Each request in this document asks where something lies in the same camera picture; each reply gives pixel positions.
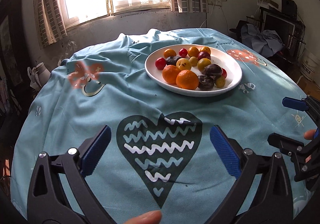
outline tablecloth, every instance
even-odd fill
[[[202,44],[235,58],[243,78],[234,90],[210,98],[186,97],[161,88],[145,72],[155,50],[174,44]],[[283,97],[303,91],[253,50],[212,29],[181,29],[146,35],[120,34],[112,42],[86,47],[54,69],[32,103],[15,146],[11,200],[26,216],[29,182],[39,152],[65,153],[108,125],[112,139],[86,181],[117,223],[161,210],[161,223],[204,223],[223,201],[235,178],[227,173],[209,139],[219,125],[226,135],[256,154],[277,151],[267,143],[276,132],[303,141],[316,126],[305,112],[284,108]],[[294,182],[294,215],[312,196]],[[71,206],[77,205],[61,176]],[[240,212],[248,209],[255,179]]]

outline plate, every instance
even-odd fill
[[[226,84],[223,88],[214,88],[210,91],[201,91],[199,88],[196,90],[188,90],[177,87],[176,85],[170,85],[162,78],[162,70],[158,70],[155,66],[155,61],[164,57],[163,53],[166,49],[173,49],[177,55],[180,49],[190,47],[197,47],[198,49],[205,47],[204,45],[195,45],[195,44],[180,44],[173,45],[168,47],[163,47],[155,52],[151,53],[144,63],[144,67],[146,69],[147,74],[151,79],[153,79],[159,86],[172,91],[174,93],[184,95],[184,96],[193,96],[193,97],[209,97],[209,96],[217,96],[223,93],[226,93],[232,89],[234,89],[242,79],[242,70],[239,64],[234,60],[234,58],[230,57],[225,52],[222,52],[216,48],[209,47],[211,50],[211,62],[212,64],[218,64],[220,67],[224,68],[227,71]],[[202,75],[202,73],[197,69],[197,67],[192,67],[191,71],[196,73],[198,76]]]

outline metal screw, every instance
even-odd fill
[[[44,158],[46,155],[47,153],[45,151],[42,151],[41,153],[39,153],[40,158]]]
[[[252,155],[253,154],[253,150],[247,148],[247,149],[244,150],[244,154]]]
[[[277,159],[280,159],[280,158],[282,157],[282,154],[279,153],[279,152],[276,152],[276,153],[275,153],[275,157],[276,157]]]
[[[76,152],[77,152],[77,149],[76,149],[76,148],[70,148],[70,149],[68,150],[68,154],[70,154],[70,155],[74,155],[74,154],[76,154]]]

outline wall socket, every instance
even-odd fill
[[[207,0],[209,5],[218,5],[222,6],[222,0]]]

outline speaker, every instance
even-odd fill
[[[297,19],[298,8],[293,0],[281,0],[281,12],[290,18]]]

